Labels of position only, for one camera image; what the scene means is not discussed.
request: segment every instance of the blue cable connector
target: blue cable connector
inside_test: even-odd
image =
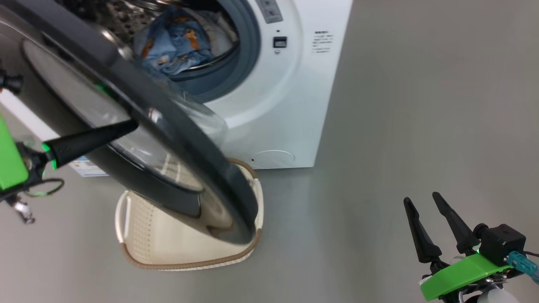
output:
[[[539,285],[539,266],[533,261],[530,261],[528,258],[522,254],[512,251],[507,256],[507,264],[514,267],[516,270],[521,271]]]

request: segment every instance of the open door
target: open door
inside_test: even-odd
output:
[[[21,101],[59,135],[139,122],[88,155],[100,168],[201,232],[252,240],[257,201],[217,148],[226,123],[211,110],[52,0],[1,0],[0,45],[3,68],[24,77]]]

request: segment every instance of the gray floor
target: gray floor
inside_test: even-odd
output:
[[[57,173],[22,226],[0,205],[2,302],[423,302],[402,199],[456,253],[432,202],[474,226],[507,223],[539,251],[539,2],[354,5],[316,167],[263,171],[266,223],[244,263],[139,270],[123,258],[110,178]],[[8,117],[17,134],[25,132]],[[526,277],[507,289],[536,302]]]

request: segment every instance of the laundry basket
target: laundry basket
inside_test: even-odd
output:
[[[247,259],[260,238],[264,222],[262,187],[247,164],[230,161],[245,175],[258,201],[257,231],[251,243],[234,245],[214,239],[167,215],[134,192],[125,191],[115,216],[116,236],[125,257],[137,267],[161,271],[203,270]]]

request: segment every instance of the cable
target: cable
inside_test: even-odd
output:
[[[534,256],[534,257],[539,258],[539,253],[533,253],[533,252],[529,252],[529,251],[524,251],[524,253],[529,255],[529,256]]]
[[[32,198],[35,198],[35,197],[44,197],[44,196],[52,196],[55,192],[57,192],[57,191],[59,191],[60,189],[62,189],[62,187],[64,187],[64,184],[65,184],[64,179],[60,179],[60,178],[49,178],[49,179],[41,180],[41,181],[39,181],[38,183],[36,183],[35,185],[33,185],[33,186],[38,186],[38,185],[42,185],[42,184],[50,183],[50,182],[60,182],[60,185],[58,185],[58,186],[57,186],[56,188],[54,188],[53,190],[49,190],[49,191],[40,191],[40,192],[36,192],[36,193],[31,193],[31,192],[30,192],[30,188],[27,188],[27,189],[24,190],[24,194],[26,194],[27,196],[32,197]]]

